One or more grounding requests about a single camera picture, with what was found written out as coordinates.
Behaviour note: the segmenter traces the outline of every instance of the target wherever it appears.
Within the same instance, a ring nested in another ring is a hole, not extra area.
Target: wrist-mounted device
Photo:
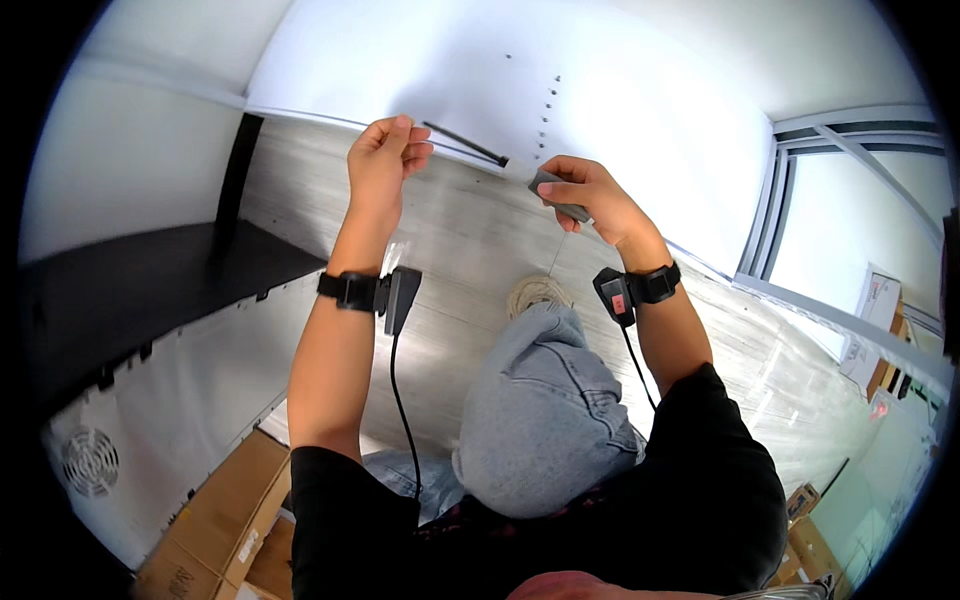
[[[317,293],[337,301],[337,308],[387,316],[384,332],[397,335],[407,320],[423,273],[396,267],[384,277],[346,272],[339,276],[320,275]]]
[[[636,323],[634,308],[656,304],[673,296],[680,283],[680,267],[674,262],[653,273],[620,273],[610,267],[593,278],[593,289],[607,307],[611,318],[622,327]]]

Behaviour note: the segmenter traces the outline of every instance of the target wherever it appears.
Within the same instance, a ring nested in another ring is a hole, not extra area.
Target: light blue jeans
[[[460,447],[420,457],[420,524],[465,494],[512,518],[559,511],[642,460],[646,441],[620,404],[620,384],[589,351],[580,318],[542,302],[497,338],[464,406]],[[409,452],[383,450],[364,466],[388,488],[414,494]]]

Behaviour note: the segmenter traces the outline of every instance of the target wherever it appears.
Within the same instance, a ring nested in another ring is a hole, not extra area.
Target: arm
[[[616,246],[629,273],[651,273],[673,264],[657,226],[613,180],[600,163],[572,156],[554,156],[541,167],[568,183],[541,183],[537,191],[551,202],[581,204],[590,213],[593,227],[605,242]],[[581,224],[557,213],[565,231],[579,232]],[[640,351],[666,395],[678,380],[713,362],[710,342],[693,309],[684,285],[657,304],[636,310]]]
[[[400,220],[400,186],[426,166],[430,132],[409,117],[382,119],[347,154],[350,204],[326,270],[379,276]],[[373,314],[317,297],[294,355],[287,393],[290,445],[315,445],[360,462],[360,419],[370,388]]]

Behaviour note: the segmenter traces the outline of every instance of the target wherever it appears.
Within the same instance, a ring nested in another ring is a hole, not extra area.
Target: box label
[[[241,563],[245,563],[247,561],[251,550],[253,550],[253,545],[256,543],[256,538],[256,530],[251,529],[250,534],[247,536],[247,541],[244,542],[243,547],[240,548],[240,553],[237,554],[237,558],[240,559]]]

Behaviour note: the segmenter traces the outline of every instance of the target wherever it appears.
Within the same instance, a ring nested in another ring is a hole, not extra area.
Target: hand
[[[400,186],[426,166],[430,130],[414,127],[405,114],[370,123],[347,153],[348,216],[383,227],[389,237],[400,222]]]
[[[557,204],[580,204],[593,219],[593,228],[612,246],[620,248],[636,236],[660,234],[650,218],[617,184],[607,169],[594,160],[559,155],[541,169],[568,182],[541,183],[537,192]],[[580,232],[580,223],[557,212],[564,231]]]

